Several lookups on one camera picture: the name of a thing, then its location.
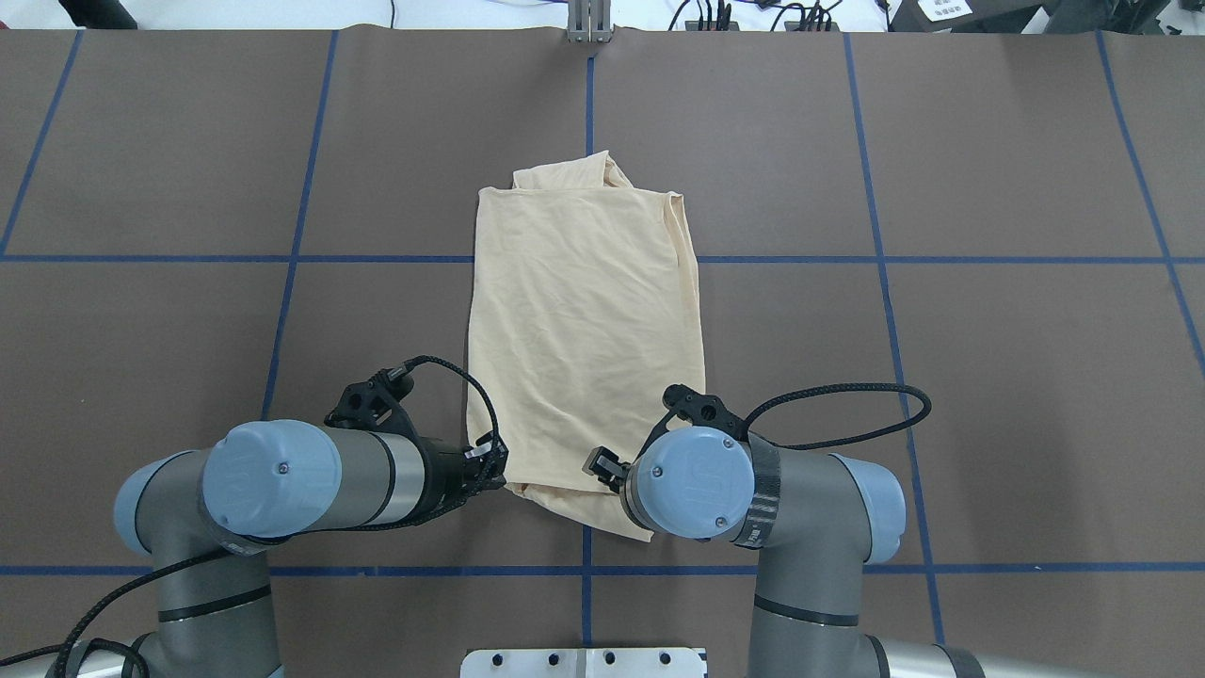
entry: blue joint cap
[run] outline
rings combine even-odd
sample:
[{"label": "blue joint cap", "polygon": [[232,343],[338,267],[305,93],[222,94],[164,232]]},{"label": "blue joint cap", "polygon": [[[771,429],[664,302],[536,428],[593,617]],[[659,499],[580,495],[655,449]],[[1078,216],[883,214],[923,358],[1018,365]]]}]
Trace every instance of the blue joint cap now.
[{"label": "blue joint cap", "polygon": [[862,495],[870,518],[870,556],[869,564],[887,562],[900,550],[900,537],[907,526],[907,507],[904,505],[904,490],[895,474],[877,464],[852,460],[841,455],[835,458],[853,477],[853,483]]},{"label": "blue joint cap", "polygon": [[327,513],[342,476],[339,449],[317,426],[252,421],[213,447],[201,496],[213,521],[236,535],[288,537]]},{"label": "blue joint cap", "polygon": [[125,543],[127,548],[131,552],[148,556],[151,552],[142,544],[142,540],[139,540],[139,525],[137,525],[137,513],[139,513],[139,500],[142,499],[142,493],[146,491],[147,485],[154,474],[159,472],[171,460],[178,458],[180,455],[187,455],[193,450],[186,450],[183,453],[176,453],[170,458],[161,459],[154,464],[148,464],[142,468],[135,471],[122,483],[122,489],[117,491],[117,501],[113,502],[113,527],[117,530],[117,535]]},{"label": "blue joint cap", "polygon": [[753,502],[753,462],[723,431],[687,426],[648,447],[634,489],[657,527],[688,540],[717,537],[745,520]]}]

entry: black velcro strap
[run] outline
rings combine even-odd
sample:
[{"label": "black velcro strap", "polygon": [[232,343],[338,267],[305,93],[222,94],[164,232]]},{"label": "black velcro strap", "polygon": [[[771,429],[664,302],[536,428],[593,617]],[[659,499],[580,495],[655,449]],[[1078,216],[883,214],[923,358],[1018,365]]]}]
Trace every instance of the black velcro strap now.
[{"label": "black velcro strap", "polygon": [[946,645],[937,647],[950,658],[950,664],[954,667],[954,678],[986,678],[983,667],[969,650],[947,648]]},{"label": "black velcro strap", "polygon": [[776,603],[758,595],[753,596],[753,606],[766,612],[772,612],[774,614],[789,617],[790,619],[798,619],[800,621],[810,621],[812,624],[823,624],[825,626],[858,625],[857,614],[829,614],[827,612],[813,612],[801,607],[790,607]]},{"label": "black velcro strap", "polygon": [[883,644],[874,636],[866,636],[870,647],[875,648],[875,660],[878,661],[878,678],[892,678],[892,667],[887,664],[887,652]]},{"label": "black velcro strap", "polygon": [[750,459],[753,461],[753,502],[745,514],[745,526],[733,540],[742,549],[760,549],[770,538],[770,530],[778,518],[782,497],[782,472],[778,453],[756,435],[750,436]]},{"label": "black velcro strap", "polygon": [[167,621],[183,621],[184,619],[192,619],[194,617],[201,617],[205,614],[213,614],[214,612],[222,612],[224,609],[230,609],[233,607],[247,605],[249,602],[258,601],[259,599],[266,599],[268,596],[271,595],[272,595],[272,586],[268,585],[260,589],[255,589],[254,591],[247,591],[245,594],[239,594],[237,596],[230,596],[229,599],[222,599],[219,601],[201,603],[199,606],[160,611],[159,621],[161,624],[165,624]]}]

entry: white label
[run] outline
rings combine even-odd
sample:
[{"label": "white label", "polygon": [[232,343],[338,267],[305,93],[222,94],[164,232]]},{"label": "white label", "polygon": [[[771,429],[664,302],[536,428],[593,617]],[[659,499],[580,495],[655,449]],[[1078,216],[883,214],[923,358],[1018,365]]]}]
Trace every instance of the white label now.
[{"label": "white label", "polygon": [[917,0],[917,4],[930,22],[944,22],[971,13],[966,0]]}]

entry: beige cloth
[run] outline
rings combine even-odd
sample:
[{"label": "beige cloth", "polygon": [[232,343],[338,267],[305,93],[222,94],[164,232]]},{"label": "beige cloth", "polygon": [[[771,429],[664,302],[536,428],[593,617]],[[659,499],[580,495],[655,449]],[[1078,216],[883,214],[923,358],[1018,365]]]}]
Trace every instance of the beige cloth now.
[{"label": "beige cloth", "polygon": [[[469,371],[510,447],[507,488],[593,527],[648,541],[582,472],[640,452],[671,384],[704,390],[699,267],[682,195],[634,188],[607,152],[515,172],[481,191]],[[474,395],[470,440],[489,431]]]}]

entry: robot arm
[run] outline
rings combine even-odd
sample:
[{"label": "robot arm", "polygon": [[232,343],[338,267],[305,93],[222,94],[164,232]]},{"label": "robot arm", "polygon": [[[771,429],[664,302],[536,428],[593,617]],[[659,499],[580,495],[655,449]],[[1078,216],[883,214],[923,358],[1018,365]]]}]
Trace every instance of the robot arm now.
[{"label": "robot arm", "polygon": [[[419,358],[348,387],[327,426],[290,420],[235,428],[211,449],[135,472],[118,493],[117,532],[158,570],[159,627],[133,643],[155,678],[282,678],[265,552],[293,536],[418,525],[501,488],[506,448],[494,431],[466,448],[418,436],[400,406]],[[243,558],[225,558],[237,554]],[[75,644],[63,674],[130,676],[123,658]],[[43,678],[55,659],[0,667]]]},{"label": "robot arm", "polygon": [[[637,525],[757,549],[748,678],[1101,678],[1098,673],[864,636],[864,564],[889,560],[904,493],[886,468],[750,434],[719,399],[671,387],[635,461],[595,449],[584,471]],[[668,431],[674,417],[690,426]]]}]

